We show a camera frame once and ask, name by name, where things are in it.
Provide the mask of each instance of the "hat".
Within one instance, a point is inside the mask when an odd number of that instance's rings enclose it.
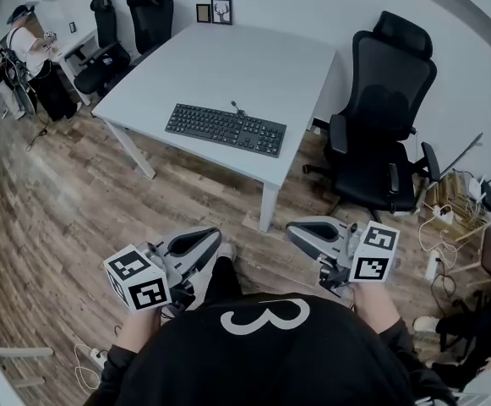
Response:
[[[33,14],[33,7],[28,8],[24,4],[20,4],[7,19],[7,24],[12,24],[16,19],[20,19],[24,15]]]

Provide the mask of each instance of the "picture frame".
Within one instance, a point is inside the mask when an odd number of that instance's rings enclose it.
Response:
[[[197,23],[211,23],[211,5],[210,4],[197,4],[196,5],[196,22]]]
[[[211,22],[232,25],[232,0],[211,0]]]

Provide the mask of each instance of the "deer picture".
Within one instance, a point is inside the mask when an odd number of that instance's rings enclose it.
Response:
[[[221,22],[221,23],[227,23],[228,21],[225,21],[225,15],[230,12],[230,8],[229,8],[228,4],[225,3],[225,10],[224,10],[224,12],[220,11],[217,6],[218,6],[218,4],[215,3],[214,10],[215,10],[215,13],[217,15],[219,15],[219,22]]]

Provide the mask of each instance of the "mesh chair backrest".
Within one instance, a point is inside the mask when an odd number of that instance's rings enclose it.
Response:
[[[437,69],[429,60],[433,50],[430,39],[421,41],[420,35],[407,35],[392,21],[387,23],[381,17],[381,33],[359,31],[354,36],[352,94],[341,114],[348,117],[352,132],[405,140]],[[393,36],[386,34],[389,30]]]
[[[127,0],[127,5],[133,17],[136,49],[140,54],[170,39],[173,0]]]
[[[104,48],[117,41],[116,9],[112,0],[93,0],[90,8],[95,12],[99,47]]]

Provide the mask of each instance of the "white logo on shirt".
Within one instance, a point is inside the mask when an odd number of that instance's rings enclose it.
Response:
[[[284,319],[281,319],[280,317],[274,315],[271,311],[266,310],[256,321],[252,321],[247,325],[236,325],[232,322],[232,316],[234,315],[234,312],[228,311],[221,316],[222,327],[234,335],[248,335],[258,331],[268,322],[271,322],[273,326],[276,326],[279,329],[290,330],[300,326],[307,320],[309,314],[311,313],[311,309],[309,308],[307,302],[305,302],[303,299],[279,299],[277,301],[263,301],[259,304],[284,301],[293,302],[299,307],[299,315],[297,315],[291,321],[285,321]]]

